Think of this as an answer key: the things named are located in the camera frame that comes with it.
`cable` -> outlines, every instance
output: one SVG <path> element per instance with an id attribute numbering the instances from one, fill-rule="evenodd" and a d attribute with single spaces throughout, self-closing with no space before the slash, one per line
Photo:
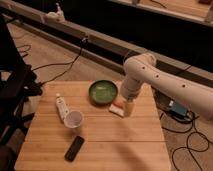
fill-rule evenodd
<path id="1" fill-rule="evenodd" d="M 25 37 L 27 35 L 27 33 L 22 34 L 21 36 L 12 36 L 13 39 L 22 39 L 23 37 Z"/>
<path id="2" fill-rule="evenodd" d="M 176 163 L 175 163 L 175 153 L 176 153 L 177 151 L 182 150 L 182 149 L 186 149 L 186 150 L 189 152 L 189 154 L 190 154 L 190 156 L 192 157 L 192 159 L 194 160 L 194 162 L 196 163 L 196 165 L 198 166 L 198 168 L 200 169 L 200 171 L 203 171 L 203 168 L 201 167 L 200 163 L 198 162 L 198 160 L 197 160 L 196 157 L 194 156 L 193 152 L 197 152 L 197 153 L 206 152 L 206 151 L 210 148 L 210 145 L 213 145 L 213 142 L 210 141 L 210 140 L 206 137 L 206 135 L 204 135 L 203 133 L 201 133 L 200 131 L 197 130 L 196 125 L 195 125 L 195 121 L 196 121 L 196 119 L 197 119 L 198 117 L 195 117 L 195 114 L 194 114 L 193 112 L 191 112 L 191 111 L 190 111 L 189 113 L 190 113 L 191 116 L 192 116 L 192 122 L 191 122 L 191 127 L 190 127 L 188 130 L 181 132 L 181 131 L 176 131 L 176 130 L 171 130 L 171 129 L 165 128 L 167 131 L 170 131 L 170 132 L 173 132 L 173 133 L 184 133 L 184 132 L 187 133 L 187 132 L 191 131 L 192 128 L 194 128 L 194 130 L 195 130 L 195 131 L 191 132 L 191 133 L 187 136 L 187 139 L 186 139 L 186 146 L 181 146 L 181 147 L 179 147 L 179 148 L 176 148 L 176 149 L 172 152 L 172 163 L 173 163 L 175 169 L 176 169 L 177 171 L 180 171 L 180 169 L 178 168 L 178 166 L 177 166 Z M 165 113 L 162 113 L 162 114 L 160 115 L 160 119 L 162 119 L 164 115 L 165 115 Z M 205 140 L 205 142 L 207 143 L 207 146 L 206 146 L 205 148 L 199 150 L 199 149 L 195 149 L 195 148 L 192 148 L 192 147 L 191 147 L 191 145 L 190 145 L 190 143 L 189 143 L 189 142 L 190 142 L 190 139 L 191 139 L 194 135 L 196 135 L 196 134 L 198 134 L 198 135 L 199 135 L 203 140 Z"/>
<path id="3" fill-rule="evenodd" d="M 167 9 L 167 7 L 165 5 L 163 5 L 162 3 L 158 2 L 158 1 L 155 1 L 155 0 L 150 0 L 150 1 L 160 5 L 161 7 L 165 8 L 165 9 Z"/>
<path id="4" fill-rule="evenodd" d="M 28 51 L 31 49 L 31 45 L 29 45 L 29 44 L 17 46 L 16 48 L 17 48 L 17 49 L 20 49 L 20 48 L 24 48 L 24 47 L 26 47 L 25 50 L 18 50 L 18 51 L 19 51 L 20 53 L 22 53 L 22 52 L 28 52 Z"/>
<path id="5" fill-rule="evenodd" d="M 81 53 L 82 53 L 82 50 L 83 50 L 83 45 L 85 43 L 88 42 L 88 38 L 83 38 L 82 39 L 82 46 L 80 47 L 80 50 L 79 50 L 79 53 L 76 55 L 75 59 L 70 61 L 70 62 L 66 62 L 66 63 L 52 63 L 52 64 L 47 64 L 47 65 L 43 65 L 43 66 L 40 66 L 40 67 L 37 67 L 37 68 L 34 68 L 32 71 L 35 71 L 35 70 L 38 70 L 38 69 L 41 69 L 41 68 L 45 68 L 45 67 L 49 67 L 49 66 L 55 66 L 55 65 L 69 65 L 69 67 L 63 71 L 62 73 L 56 75 L 55 77 L 53 77 L 52 79 L 48 80 L 48 81 L 44 81 L 44 82 L 41 82 L 40 85 L 43 86 L 44 84 L 46 84 L 47 82 L 50 82 L 50 81 L 54 81 L 55 79 L 61 77 L 62 75 L 64 75 L 65 73 L 67 73 L 73 66 L 73 64 L 77 61 L 77 59 L 81 56 Z"/>
<path id="6" fill-rule="evenodd" d="M 166 131 L 169 131 L 169 132 L 172 132 L 172 133 L 177 133 L 177 134 L 185 134 L 185 133 L 187 133 L 187 132 L 190 132 L 190 131 L 192 130 L 192 128 L 193 128 L 193 123 L 191 123 L 191 126 L 190 126 L 188 129 L 184 130 L 184 131 L 177 131 L 177 130 L 169 129 L 169 128 L 166 128 L 166 127 L 162 126 L 162 129 L 164 129 L 164 130 L 166 130 Z"/>

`small bottle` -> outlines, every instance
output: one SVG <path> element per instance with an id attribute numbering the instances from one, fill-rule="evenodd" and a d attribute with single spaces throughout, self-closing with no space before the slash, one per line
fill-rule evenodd
<path id="1" fill-rule="evenodd" d="M 57 6 L 57 14 L 59 16 L 58 20 L 60 22 L 64 22 L 65 21 L 64 12 L 61 10 L 59 3 L 56 3 L 56 6 Z"/>
<path id="2" fill-rule="evenodd" d="M 65 99 L 59 93 L 56 94 L 56 107 L 58 109 L 61 121 L 64 122 L 65 117 L 70 113 Z"/>

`black cable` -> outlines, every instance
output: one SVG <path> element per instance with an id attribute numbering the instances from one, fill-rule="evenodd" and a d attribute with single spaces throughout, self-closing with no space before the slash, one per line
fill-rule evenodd
<path id="1" fill-rule="evenodd" d="M 150 0 L 150 1 L 160 5 L 161 7 L 165 8 L 165 9 L 167 9 L 167 7 L 165 5 L 163 5 L 162 3 L 158 2 L 158 1 L 155 1 L 155 0 Z"/>
<path id="2" fill-rule="evenodd" d="M 88 42 L 87 39 L 86 40 L 85 40 L 85 38 L 82 39 L 82 43 L 83 44 L 80 47 L 79 53 L 76 55 L 75 59 L 72 60 L 71 62 L 66 62 L 66 63 L 52 63 L 52 64 L 43 65 L 43 66 L 40 66 L 40 67 L 37 67 L 37 68 L 33 69 L 32 71 L 35 71 L 35 70 L 38 70 L 38 69 L 41 69 L 41 68 L 44 68 L 44 67 L 54 66 L 54 65 L 69 65 L 69 67 L 64 72 L 56 75 L 55 77 L 53 77 L 52 79 L 50 79 L 48 81 L 44 81 L 44 82 L 40 83 L 40 85 L 43 86 L 47 82 L 54 81 L 55 79 L 61 77 L 65 73 L 67 73 L 72 68 L 73 64 L 77 61 L 77 59 L 81 56 L 81 53 L 82 53 L 82 50 L 83 50 L 83 45 L 85 43 L 87 43 L 87 42 Z"/>
<path id="3" fill-rule="evenodd" d="M 187 132 L 191 131 L 192 128 L 194 128 L 194 130 L 195 130 L 195 131 L 191 132 L 191 133 L 187 136 L 187 139 L 186 139 L 186 146 L 182 146 L 182 147 L 176 148 L 176 149 L 172 152 L 172 163 L 173 163 L 175 169 L 176 169 L 177 171 L 179 171 L 180 169 L 177 167 L 177 165 L 176 165 L 176 163 L 175 163 L 175 153 L 176 153 L 177 151 L 179 151 L 179 150 L 186 149 L 186 150 L 189 152 L 189 154 L 190 154 L 190 156 L 192 157 L 192 159 L 194 160 L 194 162 L 196 163 L 196 165 L 198 166 L 198 168 L 200 169 L 200 171 L 203 171 L 203 169 L 202 169 L 200 163 L 198 162 L 198 160 L 197 160 L 196 157 L 194 156 L 193 152 L 197 152 L 197 153 L 206 152 L 206 151 L 210 148 L 210 145 L 213 145 L 213 142 L 210 141 L 210 140 L 206 137 L 206 135 L 204 135 L 203 133 L 201 133 L 200 131 L 197 130 L 196 125 L 195 125 L 195 121 L 196 121 L 196 119 L 197 119 L 198 117 L 195 117 L 195 114 L 194 114 L 193 112 L 189 112 L 189 113 L 190 113 L 191 116 L 192 116 L 192 122 L 191 122 L 191 127 L 190 127 L 188 130 L 182 132 L 182 131 L 176 131 L 176 130 L 171 130 L 171 129 L 165 128 L 167 131 L 173 132 L 173 133 L 184 133 L 184 132 L 187 133 Z M 165 115 L 165 113 L 162 113 L 162 114 L 160 115 L 160 119 L 162 119 L 164 115 Z M 198 149 L 192 148 L 192 147 L 190 146 L 190 143 L 189 143 L 189 142 L 190 142 L 190 139 L 191 139 L 191 137 L 193 137 L 193 136 L 196 135 L 196 134 L 198 134 L 203 140 L 205 140 L 205 141 L 207 142 L 207 146 L 206 146 L 204 149 L 198 150 Z"/>

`paper cup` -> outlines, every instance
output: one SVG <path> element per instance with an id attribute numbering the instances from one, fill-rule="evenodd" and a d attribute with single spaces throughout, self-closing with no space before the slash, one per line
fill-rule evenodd
<path id="1" fill-rule="evenodd" d="M 64 125 L 68 128 L 71 128 L 74 133 L 79 133 L 81 131 L 83 120 L 84 117 L 81 112 L 71 111 L 65 116 Z"/>

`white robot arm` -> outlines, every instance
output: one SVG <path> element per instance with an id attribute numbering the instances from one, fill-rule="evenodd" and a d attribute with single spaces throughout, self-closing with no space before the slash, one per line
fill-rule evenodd
<path id="1" fill-rule="evenodd" d="M 126 76 L 121 85 L 121 95 L 132 101 L 140 93 L 144 82 L 163 92 L 188 110 L 206 119 L 213 118 L 213 89 L 198 83 L 165 73 L 155 67 L 156 59 L 144 53 L 127 59 Z"/>

